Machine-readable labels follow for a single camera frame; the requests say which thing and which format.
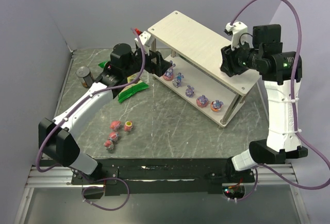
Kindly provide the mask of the pink striped bunny toy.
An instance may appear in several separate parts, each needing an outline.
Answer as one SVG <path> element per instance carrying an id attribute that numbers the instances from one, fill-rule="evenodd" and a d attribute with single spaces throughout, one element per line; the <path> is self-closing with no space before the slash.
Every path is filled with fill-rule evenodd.
<path id="1" fill-rule="evenodd" d="M 113 131 L 109 134 L 109 137 L 108 137 L 109 141 L 114 143 L 114 142 L 117 142 L 118 139 L 119 139 L 119 133 L 118 132 Z"/>

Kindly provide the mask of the purple bunny pink base toy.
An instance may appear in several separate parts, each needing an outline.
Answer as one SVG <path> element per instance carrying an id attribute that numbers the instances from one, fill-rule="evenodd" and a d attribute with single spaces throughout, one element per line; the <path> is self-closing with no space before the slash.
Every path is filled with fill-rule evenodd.
<path id="1" fill-rule="evenodd" d="M 166 70 L 166 72 L 163 74 L 163 79 L 166 81 L 171 81 L 174 78 L 174 71 L 173 68 L 176 66 L 175 63 L 173 63 L 172 60 L 170 60 L 171 66 Z"/>

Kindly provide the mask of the small purple bunny head toy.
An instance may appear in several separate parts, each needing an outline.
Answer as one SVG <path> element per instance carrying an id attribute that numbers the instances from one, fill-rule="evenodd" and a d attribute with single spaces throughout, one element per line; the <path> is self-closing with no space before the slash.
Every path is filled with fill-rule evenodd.
<path id="1" fill-rule="evenodd" d="M 189 98 L 194 96 L 194 87 L 187 85 L 187 88 L 185 90 L 185 95 Z"/>

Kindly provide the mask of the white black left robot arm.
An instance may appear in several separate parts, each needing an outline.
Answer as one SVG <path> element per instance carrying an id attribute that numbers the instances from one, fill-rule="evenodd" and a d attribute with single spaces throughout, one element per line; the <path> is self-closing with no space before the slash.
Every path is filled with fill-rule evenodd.
<path id="1" fill-rule="evenodd" d="M 137 82 L 143 71 L 161 77 L 171 66 L 172 62 L 158 51 L 144 53 L 139 48 L 133 51 L 128 44 L 117 44 L 89 90 L 62 114 L 40 121 L 37 170 L 43 171 L 40 160 L 46 154 L 57 165 L 75 169 L 92 181 L 100 179 L 102 164 L 84 153 L 75 141 L 85 122 L 125 87 Z"/>

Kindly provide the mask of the purple bunny blue ears toy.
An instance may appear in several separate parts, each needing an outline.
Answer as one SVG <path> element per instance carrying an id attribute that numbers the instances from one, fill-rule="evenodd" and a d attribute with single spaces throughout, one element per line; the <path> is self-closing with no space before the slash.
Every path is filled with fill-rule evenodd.
<path id="1" fill-rule="evenodd" d="M 176 88 L 181 87 L 183 79 L 184 79 L 184 75 L 182 73 L 178 73 L 177 76 L 172 80 L 172 84 Z"/>

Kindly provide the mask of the pink cup toy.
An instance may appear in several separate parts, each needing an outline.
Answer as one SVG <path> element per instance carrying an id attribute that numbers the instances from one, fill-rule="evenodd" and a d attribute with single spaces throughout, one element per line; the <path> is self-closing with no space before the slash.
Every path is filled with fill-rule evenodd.
<path id="1" fill-rule="evenodd" d="M 124 123 L 124 131 L 125 132 L 131 132 L 133 129 L 133 122 L 128 120 Z"/>

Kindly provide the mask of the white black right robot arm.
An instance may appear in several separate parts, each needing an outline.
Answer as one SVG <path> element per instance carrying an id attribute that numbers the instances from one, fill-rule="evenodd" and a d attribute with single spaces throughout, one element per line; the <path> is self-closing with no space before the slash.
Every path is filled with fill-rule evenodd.
<path id="1" fill-rule="evenodd" d="M 234 176 L 258 164 L 281 164 L 286 159 L 306 157 L 308 150 L 294 126 L 302 79 L 300 55 L 283 51 L 279 24 L 255 26 L 252 44 L 246 41 L 248 28 L 242 22 L 228 23 L 225 33 L 232 41 L 221 49 L 220 70 L 229 77 L 256 70 L 265 85 L 269 106 L 268 137 L 250 142 L 246 151 L 228 159 L 226 173 Z"/>

